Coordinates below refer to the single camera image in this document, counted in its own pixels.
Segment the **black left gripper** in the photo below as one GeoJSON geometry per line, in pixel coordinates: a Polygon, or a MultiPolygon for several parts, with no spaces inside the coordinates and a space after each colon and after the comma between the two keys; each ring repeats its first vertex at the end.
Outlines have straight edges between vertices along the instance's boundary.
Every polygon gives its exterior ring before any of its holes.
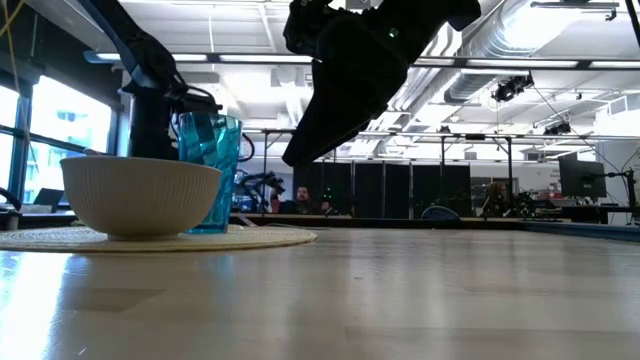
{"type": "Polygon", "coordinates": [[[154,94],[135,94],[130,120],[130,157],[178,159],[178,150],[169,136],[171,108],[165,98],[154,94]]]}

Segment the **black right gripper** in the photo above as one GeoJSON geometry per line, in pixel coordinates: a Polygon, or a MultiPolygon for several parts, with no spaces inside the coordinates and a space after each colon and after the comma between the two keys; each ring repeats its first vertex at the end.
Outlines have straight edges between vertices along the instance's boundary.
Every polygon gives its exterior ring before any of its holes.
{"type": "Polygon", "coordinates": [[[415,4],[380,4],[361,13],[323,5],[319,17],[322,62],[312,63],[314,92],[282,155],[292,167],[318,159],[366,128],[386,110],[416,60],[415,4]],[[344,70],[367,59],[389,67],[344,70]]]}

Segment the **cream ribbed bowl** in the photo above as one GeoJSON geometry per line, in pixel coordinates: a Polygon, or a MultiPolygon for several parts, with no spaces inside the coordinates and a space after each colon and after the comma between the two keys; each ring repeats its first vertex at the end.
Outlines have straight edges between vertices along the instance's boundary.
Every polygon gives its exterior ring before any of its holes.
{"type": "Polygon", "coordinates": [[[222,177],[212,167],[151,158],[84,156],[60,165],[75,215],[113,240],[174,237],[196,227],[222,177]]]}

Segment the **teal faceted plastic tumbler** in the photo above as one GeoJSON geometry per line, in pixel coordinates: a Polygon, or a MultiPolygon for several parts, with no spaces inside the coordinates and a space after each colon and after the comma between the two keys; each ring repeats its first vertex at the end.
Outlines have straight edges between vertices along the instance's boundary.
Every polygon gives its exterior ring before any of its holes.
{"type": "Polygon", "coordinates": [[[221,172],[219,190],[207,216],[190,233],[225,233],[241,150],[242,122],[232,116],[190,112],[179,116],[179,160],[221,172]]]}

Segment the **large bright window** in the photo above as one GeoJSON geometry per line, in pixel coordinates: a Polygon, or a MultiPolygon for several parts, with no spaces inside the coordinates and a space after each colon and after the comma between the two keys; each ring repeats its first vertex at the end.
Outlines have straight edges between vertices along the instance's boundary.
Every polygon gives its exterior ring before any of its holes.
{"type": "MultiPolygon", "coordinates": [[[[0,126],[28,128],[57,142],[105,152],[113,112],[111,108],[56,80],[42,76],[25,98],[0,85],[0,126]]],[[[60,161],[78,152],[54,144],[23,140],[0,131],[0,187],[32,203],[43,188],[63,188],[60,161]]]]}

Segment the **black partition panels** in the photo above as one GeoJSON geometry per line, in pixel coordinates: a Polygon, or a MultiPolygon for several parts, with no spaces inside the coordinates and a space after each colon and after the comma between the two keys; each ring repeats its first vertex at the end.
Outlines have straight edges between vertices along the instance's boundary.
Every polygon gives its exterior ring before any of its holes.
{"type": "Polygon", "coordinates": [[[473,215],[468,166],[316,162],[294,169],[293,186],[354,218],[419,219],[432,205],[473,215]]]}

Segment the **long ceiling light strip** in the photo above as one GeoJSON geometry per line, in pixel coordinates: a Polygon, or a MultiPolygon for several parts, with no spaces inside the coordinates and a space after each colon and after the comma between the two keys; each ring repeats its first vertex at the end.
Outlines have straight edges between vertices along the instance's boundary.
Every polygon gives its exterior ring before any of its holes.
{"type": "MultiPolygon", "coordinates": [[[[311,58],[288,54],[176,53],[177,63],[228,65],[307,65],[311,58]]],[[[640,59],[420,57],[413,67],[560,71],[640,71],[640,59]]]]}

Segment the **dark laptop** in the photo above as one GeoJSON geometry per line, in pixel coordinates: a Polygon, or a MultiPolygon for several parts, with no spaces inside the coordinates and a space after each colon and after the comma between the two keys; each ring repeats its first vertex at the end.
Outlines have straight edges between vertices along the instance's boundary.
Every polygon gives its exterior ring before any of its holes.
{"type": "Polygon", "coordinates": [[[64,196],[63,190],[41,188],[33,201],[34,205],[57,207],[64,196]]]}

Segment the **blue round chair back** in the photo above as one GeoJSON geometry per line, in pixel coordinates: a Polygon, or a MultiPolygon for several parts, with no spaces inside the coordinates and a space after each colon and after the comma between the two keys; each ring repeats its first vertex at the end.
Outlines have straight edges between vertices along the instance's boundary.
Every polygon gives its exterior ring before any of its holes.
{"type": "Polygon", "coordinates": [[[459,221],[460,217],[450,208],[432,205],[423,211],[421,219],[429,221],[459,221]]]}

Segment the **round woven straw placemat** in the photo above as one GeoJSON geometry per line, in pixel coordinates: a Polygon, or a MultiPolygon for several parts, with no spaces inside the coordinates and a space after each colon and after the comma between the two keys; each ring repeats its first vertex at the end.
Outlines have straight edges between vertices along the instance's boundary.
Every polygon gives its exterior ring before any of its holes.
{"type": "Polygon", "coordinates": [[[317,234],[298,228],[232,226],[222,234],[179,234],[164,239],[110,240],[87,227],[0,232],[0,250],[54,253],[163,253],[228,251],[301,245],[317,234]]]}

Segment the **black computer monitor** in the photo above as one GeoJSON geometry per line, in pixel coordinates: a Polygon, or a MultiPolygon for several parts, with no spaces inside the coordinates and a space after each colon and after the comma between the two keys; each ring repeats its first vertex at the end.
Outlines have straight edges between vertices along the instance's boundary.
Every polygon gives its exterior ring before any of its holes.
{"type": "Polygon", "coordinates": [[[607,196],[604,165],[580,161],[573,156],[560,157],[560,187],[564,197],[605,198],[607,196]]]}

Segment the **black background workstation frame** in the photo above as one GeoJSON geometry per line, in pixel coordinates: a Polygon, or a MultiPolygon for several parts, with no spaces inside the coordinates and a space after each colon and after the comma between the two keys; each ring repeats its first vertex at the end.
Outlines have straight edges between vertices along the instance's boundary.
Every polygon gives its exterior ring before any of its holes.
{"type": "Polygon", "coordinates": [[[482,134],[482,133],[439,133],[437,138],[440,140],[440,174],[444,173],[446,167],[446,149],[445,143],[451,140],[452,143],[458,140],[471,142],[481,142],[491,140],[500,150],[507,155],[508,178],[513,178],[513,139],[516,135],[500,135],[500,134],[482,134]]]}
{"type": "Polygon", "coordinates": [[[284,180],[285,192],[276,200],[272,198],[267,213],[287,212],[287,205],[296,197],[296,190],[306,186],[312,200],[321,207],[323,216],[339,215],[340,185],[330,175],[324,157],[313,162],[289,166],[282,156],[291,140],[293,132],[289,129],[250,128],[243,133],[242,154],[239,171],[248,174],[274,172],[284,180]]]}

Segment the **silver ventilation duct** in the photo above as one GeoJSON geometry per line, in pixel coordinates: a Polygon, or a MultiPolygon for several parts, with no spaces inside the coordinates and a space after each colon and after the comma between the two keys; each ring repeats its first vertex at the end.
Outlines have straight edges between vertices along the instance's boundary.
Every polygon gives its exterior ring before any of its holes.
{"type": "MultiPolygon", "coordinates": [[[[518,33],[533,0],[496,1],[494,9],[469,35],[456,35],[451,26],[445,25],[425,53],[494,58],[528,57],[536,52],[539,47],[518,33]]],[[[390,106],[393,110],[415,112],[430,101],[465,103],[493,79],[492,75],[469,74],[457,69],[414,68],[390,106]]]]}

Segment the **black ceiling track mount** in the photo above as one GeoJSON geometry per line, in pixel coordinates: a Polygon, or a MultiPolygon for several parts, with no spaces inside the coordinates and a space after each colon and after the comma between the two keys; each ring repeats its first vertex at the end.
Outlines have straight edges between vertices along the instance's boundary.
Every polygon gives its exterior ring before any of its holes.
{"type": "Polygon", "coordinates": [[[617,10],[620,7],[619,2],[599,2],[592,0],[561,0],[561,1],[532,1],[531,8],[540,9],[564,9],[564,10],[607,10],[609,15],[605,17],[606,21],[612,21],[617,17],[617,10]]]}

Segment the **black aluminium table frame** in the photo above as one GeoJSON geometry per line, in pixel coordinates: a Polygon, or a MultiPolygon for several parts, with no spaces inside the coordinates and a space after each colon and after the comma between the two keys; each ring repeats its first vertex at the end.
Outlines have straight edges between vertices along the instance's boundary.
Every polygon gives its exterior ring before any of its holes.
{"type": "Polygon", "coordinates": [[[348,229],[419,229],[419,230],[480,230],[480,231],[534,231],[566,236],[592,237],[620,241],[640,242],[640,227],[612,226],[584,223],[565,223],[548,221],[525,221],[514,218],[467,218],[459,221],[429,221],[409,219],[366,219],[344,218],[340,216],[244,216],[234,214],[231,219],[241,223],[228,225],[240,227],[281,227],[306,229],[317,234],[317,228],[348,228],[348,229]]]}

